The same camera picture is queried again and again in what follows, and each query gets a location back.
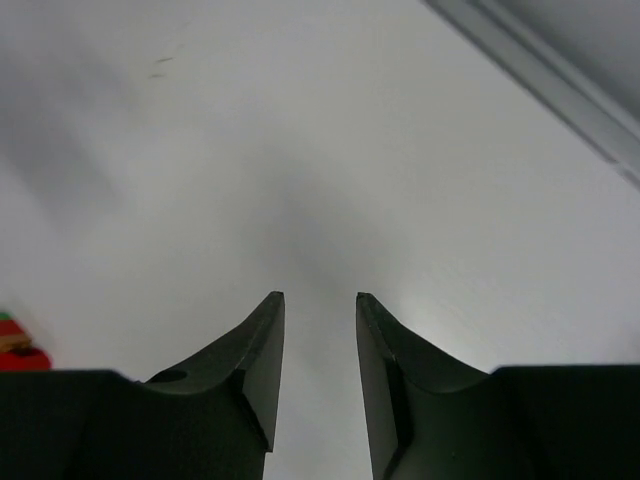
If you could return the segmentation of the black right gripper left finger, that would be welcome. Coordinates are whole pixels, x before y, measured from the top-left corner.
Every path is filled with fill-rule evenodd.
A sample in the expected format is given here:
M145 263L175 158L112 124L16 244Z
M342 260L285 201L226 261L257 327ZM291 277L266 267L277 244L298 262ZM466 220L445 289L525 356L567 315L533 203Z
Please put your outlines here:
M5 479L260 479L275 440L285 298L145 382L112 370L1 377Z

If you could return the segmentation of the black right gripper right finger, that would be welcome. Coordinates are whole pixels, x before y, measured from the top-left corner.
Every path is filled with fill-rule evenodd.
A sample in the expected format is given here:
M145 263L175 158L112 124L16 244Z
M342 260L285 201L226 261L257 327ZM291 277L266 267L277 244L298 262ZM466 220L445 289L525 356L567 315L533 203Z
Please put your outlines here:
M377 479L635 479L635 365L471 367L369 294L356 337Z

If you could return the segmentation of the red green brown lego stack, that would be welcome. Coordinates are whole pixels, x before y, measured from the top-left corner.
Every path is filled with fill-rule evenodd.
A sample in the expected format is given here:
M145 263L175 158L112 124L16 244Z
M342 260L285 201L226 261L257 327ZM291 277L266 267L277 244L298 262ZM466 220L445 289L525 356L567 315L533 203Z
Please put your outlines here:
M2 311L0 324L2 372L48 371L52 368L47 353L33 343L29 333L11 314Z

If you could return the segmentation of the aluminium table edge rail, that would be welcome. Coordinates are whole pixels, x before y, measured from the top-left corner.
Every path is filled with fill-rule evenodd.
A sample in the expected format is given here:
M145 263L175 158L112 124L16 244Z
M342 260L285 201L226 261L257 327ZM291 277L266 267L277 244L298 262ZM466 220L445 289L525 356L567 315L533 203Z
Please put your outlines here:
M570 127L620 176L639 185L639 116L593 62L508 1L428 1L428 7Z

